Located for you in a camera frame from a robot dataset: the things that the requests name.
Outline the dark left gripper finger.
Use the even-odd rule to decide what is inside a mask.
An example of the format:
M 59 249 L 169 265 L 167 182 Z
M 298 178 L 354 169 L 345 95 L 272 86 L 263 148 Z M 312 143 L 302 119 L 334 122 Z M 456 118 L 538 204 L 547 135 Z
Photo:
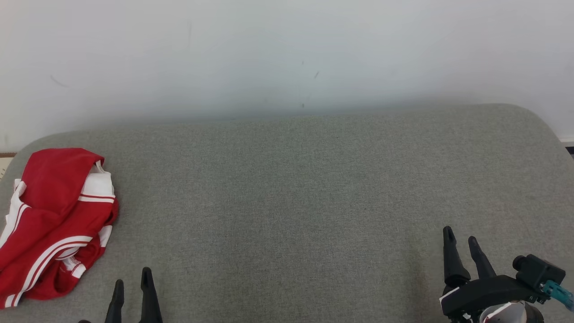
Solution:
M 113 295 L 107 310 L 105 323 L 121 323 L 122 307 L 124 304 L 124 283 L 119 279 L 115 282 Z
M 162 315 L 157 297 L 152 270 L 149 267 L 142 269 L 141 276 L 142 307 L 140 323 L 162 323 Z

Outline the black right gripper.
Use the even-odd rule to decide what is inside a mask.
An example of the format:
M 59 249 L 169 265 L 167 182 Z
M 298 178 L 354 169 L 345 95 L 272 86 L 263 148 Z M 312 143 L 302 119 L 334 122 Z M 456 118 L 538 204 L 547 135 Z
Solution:
M 471 280 L 457 250 L 457 240 L 450 226 L 443 228 L 445 294 L 439 299 L 443 315 L 453 320 L 463 315 L 477 315 L 491 306 L 514 301 L 535 303 L 539 293 L 518 280 L 496 272 L 474 236 L 468 247 L 478 278 Z

